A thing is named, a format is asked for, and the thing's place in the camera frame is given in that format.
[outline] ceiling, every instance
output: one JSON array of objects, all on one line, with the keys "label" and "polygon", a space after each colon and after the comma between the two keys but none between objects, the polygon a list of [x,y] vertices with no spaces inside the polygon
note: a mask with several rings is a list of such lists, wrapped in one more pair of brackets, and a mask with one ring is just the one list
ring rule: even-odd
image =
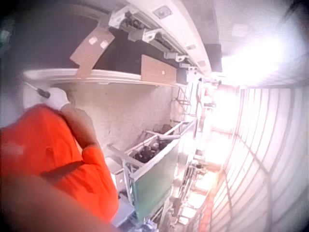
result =
[{"label": "ceiling", "polygon": [[300,7],[286,18],[290,3],[284,0],[182,2],[202,41],[221,44],[222,75],[236,85],[285,85],[307,77]]}]

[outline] hand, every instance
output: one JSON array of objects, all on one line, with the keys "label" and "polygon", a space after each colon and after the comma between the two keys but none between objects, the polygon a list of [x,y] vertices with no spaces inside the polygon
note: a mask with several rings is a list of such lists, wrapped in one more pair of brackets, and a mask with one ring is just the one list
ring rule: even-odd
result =
[{"label": "hand", "polygon": [[43,103],[50,108],[61,110],[64,105],[70,103],[64,90],[60,88],[49,88],[47,91],[50,93],[50,97],[43,99]]}]

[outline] light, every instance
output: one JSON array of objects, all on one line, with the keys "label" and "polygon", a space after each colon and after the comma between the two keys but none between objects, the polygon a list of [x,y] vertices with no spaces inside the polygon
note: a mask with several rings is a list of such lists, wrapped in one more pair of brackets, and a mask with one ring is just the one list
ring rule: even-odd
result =
[{"label": "light", "polygon": [[197,211],[195,209],[185,207],[183,208],[182,216],[186,218],[193,218]]},{"label": "light", "polygon": [[282,60],[280,41],[264,38],[244,47],[236,55],[222,58],[224,75],[239,85],[254,85],[278,69]]},{"label": "light", "polygon": [[197,180],[195,187],[203,190],[210,190],[216,183],[217,175],[215,173],[208,172],[202,179]]},{"label": "light", "polygon": [[186,225],[188,224],[188,222],[189,222],[189,219],[187,218],[184,218],[184,217],[179,218],[179,223],[181,223],[182,225]]},{"label": "light", "polygon": [[188,199],[188,204],[193,206],[195,209],[198,209],[202,206],[206,199],[205,195],[197,194],[197,193],[191,193]]}]

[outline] black component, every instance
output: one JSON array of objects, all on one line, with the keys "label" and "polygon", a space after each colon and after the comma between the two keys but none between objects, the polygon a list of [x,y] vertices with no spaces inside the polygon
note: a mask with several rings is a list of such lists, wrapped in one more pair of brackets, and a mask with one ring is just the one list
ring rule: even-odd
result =
[{"label": "black component", "polygon": [[48,91],[44,91],[43,89],[41,88],[38,88],[37,89],[37,92],[40,96],[44,97],[44,98],[49,98],[50,97],[50,92]]}]

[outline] cardboard piece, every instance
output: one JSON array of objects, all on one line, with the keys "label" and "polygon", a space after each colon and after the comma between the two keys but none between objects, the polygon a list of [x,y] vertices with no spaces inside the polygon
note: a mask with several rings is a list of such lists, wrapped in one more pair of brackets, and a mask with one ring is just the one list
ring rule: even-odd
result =
[{"label": "cardboard piece", "polygon": [[80,66],[76,72],[76,78],[90,77],[91,70],[114,38],[107,29],[96,27],[84,39],[70,57]]},{"label": "cardboard piece", "polygon": [[157,59],[141,56],[141,80],[159,84],[176,84],[176,69]]}]

